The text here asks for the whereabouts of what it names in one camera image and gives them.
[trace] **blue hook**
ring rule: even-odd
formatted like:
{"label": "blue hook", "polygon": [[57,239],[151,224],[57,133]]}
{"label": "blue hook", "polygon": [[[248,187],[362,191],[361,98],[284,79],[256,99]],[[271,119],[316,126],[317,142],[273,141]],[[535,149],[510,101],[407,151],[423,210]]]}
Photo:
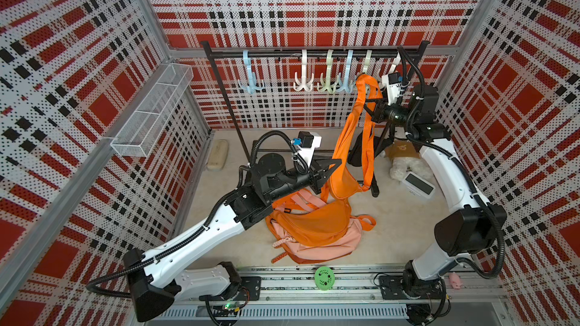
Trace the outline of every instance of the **blue hook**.
{"label": "blue hook", "polygon": [[344,81],[341,82],[340,78],[338,78],[338,84],[340,85],[340,87],[337,88],[337,92],[344,91],[347,93],[352,93],[353,91],[352,84],[349,85],[350,66],[352,64],[352,61],[353,61],[353,51],[349,50],[349,54],[346,56],[346,64],[344,65]]}
{"label": "blue hook", "polygon": [[248,58],[248,51],[243,51],[243,65],[246,66],[246,71],[248,72],[249,85],[243,86],[241,80],[238,80],[238,84],[244,91],[246,91],[250,95],[253,95],[254,93],[256,93],[256,90],[261,90],[264,88],[264,86],[263,85],[262,87],[256,86],[256,73],[252,72],[252,60]]}

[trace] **green disc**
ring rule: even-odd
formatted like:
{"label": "green disc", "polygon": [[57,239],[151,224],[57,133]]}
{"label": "green disc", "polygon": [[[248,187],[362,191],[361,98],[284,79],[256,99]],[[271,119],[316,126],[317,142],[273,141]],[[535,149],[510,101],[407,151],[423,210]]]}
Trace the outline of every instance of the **green disc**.
{"label": "green disc", "polygon": [[322,291],[328,291],[334,285],[334,272],[328,267],[320,267],[314,274],[316,287]]}

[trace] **mounting plate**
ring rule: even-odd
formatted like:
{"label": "mounting plate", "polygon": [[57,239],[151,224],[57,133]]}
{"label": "mounting plate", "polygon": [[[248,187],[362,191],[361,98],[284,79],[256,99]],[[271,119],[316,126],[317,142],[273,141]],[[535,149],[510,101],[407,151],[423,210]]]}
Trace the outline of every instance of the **mounting plate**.
{"label": "mounting plate", "polygon": [[[261,277],[242,277],[241,286],[248,288],[250,291],[250,301],[260,299],[260,287],[262,285]],[[240,292],[234,297],[234,301],[246,301],[246,293]]]}
{"label": "mounting plate", "polygon": [[[383,299],[408,299],[402,290],[401,276],[379,276],[379,288]],[[431,287],[431,291],[419,299],[441,299],[441,290]]]}

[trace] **plaid wall panel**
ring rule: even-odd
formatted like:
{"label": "plaid wall panel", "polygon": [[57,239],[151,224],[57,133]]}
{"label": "plaid wall panel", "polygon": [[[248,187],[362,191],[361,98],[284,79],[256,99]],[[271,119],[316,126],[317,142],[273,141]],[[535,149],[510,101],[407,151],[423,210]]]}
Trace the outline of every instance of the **plaid wall panel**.
{"label": "plaid wall panel", "polygon": [[580,0],[498,0],[440,102],[474,179],[508,211],[501,280],[527,325],[580,322],[579,18]]}
{"label": "plaid wall panel", "polygon": [[478,0],[150,0],[171,47],[456,44]]}
{"label": "plaid wall panel", "polygon": [[[204,138],[182,99],[151,156],[113,156],[0,325],[122,325],[131,301],[98,296],[85,286],[122,269],[128,250],[148,250],[172,235]],[[124,277],[103,286],[128,291]]]}
{"label": "plaid wall panel", "polygon": [[[353,59],[350,69],[351,81],[362,71],[363,59]],[[367,73],[375,78],[387,73],[392,59],[371,59]],[[427,84],[435,84],[446,64],[445,56],[425,56],[420,62]],[[344,72],[345,59],[336,59],[332,67],[333,82],[339,73]],[[193,66],[192,90],[208,125],[213,128],[233,128],[226,103],[215,81],[214,74],[205,59],[183,59],[181,63]],[[240,88],[248,85],[248,77],[242,59],[217,61],[221,78],[228,91],[234,113],[240,127],[280,128],[280,127],[342,127],[351,113],[357,97],[356,89],[352,94],[339,92],[330,95],[316,90],[320,76],[326,76],[326,59],[311,59],[307,66],[308,79],[314,71],[314,90],[295,91],[295,73],[301,78],[300,59],[258,59],[252,61],[258,86],[264,89],[248,94]]]}
{"label": "plaid wall panel", "polygon": [[0,266],[156,69],[134,0],[0,0]]}

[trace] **brown shirt on toy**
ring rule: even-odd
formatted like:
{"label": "brown shirt on toy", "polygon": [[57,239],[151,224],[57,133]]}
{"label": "brown shirt on toy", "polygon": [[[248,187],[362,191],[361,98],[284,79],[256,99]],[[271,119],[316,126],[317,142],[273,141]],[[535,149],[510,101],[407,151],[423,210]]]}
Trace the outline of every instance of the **brown shirt on toy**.
{"label": "brown shirt on toy", "polygon": [[391,146],[385,149],[388,158],[393,161],[396,157],[416,157],[420,158],[413,144],[409,141],[395,140]]}

